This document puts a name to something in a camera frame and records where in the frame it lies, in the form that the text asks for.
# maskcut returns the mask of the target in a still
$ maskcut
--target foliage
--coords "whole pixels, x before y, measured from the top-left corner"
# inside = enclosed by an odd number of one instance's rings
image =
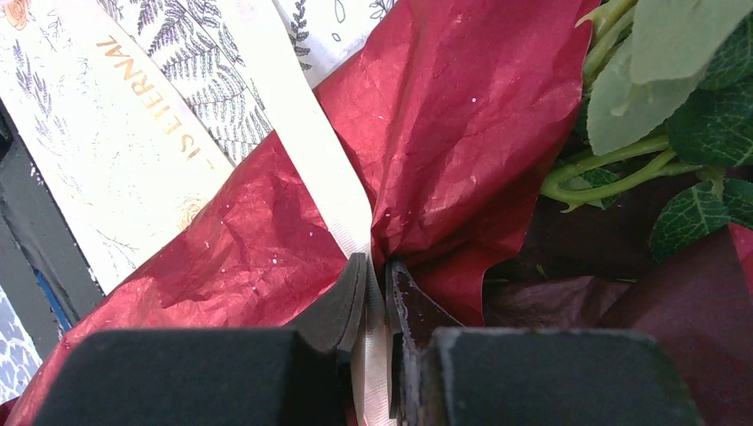
[[[695,172],[654,225],[657,260],[736,223],[753,229],[753,184],[725,179],[753,165],[753,0],[609,0],[583,17],[575,131],[591,149],[558,164],[542,194],[608,208],[647,180]],[[615,164],[631,164],[615,173]]]

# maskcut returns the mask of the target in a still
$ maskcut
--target blue line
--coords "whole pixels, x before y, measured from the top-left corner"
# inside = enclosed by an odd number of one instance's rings
[[[66,317],[66,314],[63,312],[63,307],[60,306],[60,302],[58,302],[58,298],[55,297],[55,294],[52,293],[52,288],[50,287],[50,284],[47,283],[47,280],[44,279],[44,276],[41,272],[38,270],[34,270],[36,273],[36,282],[39,283],[39,287],[42,288],[42,291],[44,292],[44,295],[47,296],[47,300],[50,302],[50,307],[52,308],[52,313],[55,314],[56,317],[58,317],[58,322],[60,323],[60,326],[63,328],[63,331],[68,331],[71,329],[70,321],[68,321],[68,318]]]

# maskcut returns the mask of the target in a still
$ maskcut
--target white ribbon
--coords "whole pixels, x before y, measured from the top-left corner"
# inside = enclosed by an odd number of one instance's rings
[[[364,379],[363,389],[354,389],[356,414],[361,425],[394,425],[387,395],[384,300],[371,263],[369,198],[306,82],[273,0],[233,2],[236,13],[226,15],[226,24],[232,33],[246,35],[236,39],[240,51],[261,58],[250,61],[249,68],[267,118],[345,256],[369,256],[366,327],[353,365],[360,370],[353,371],[353,377]],[[363,406],[358,400],[361,393]]]

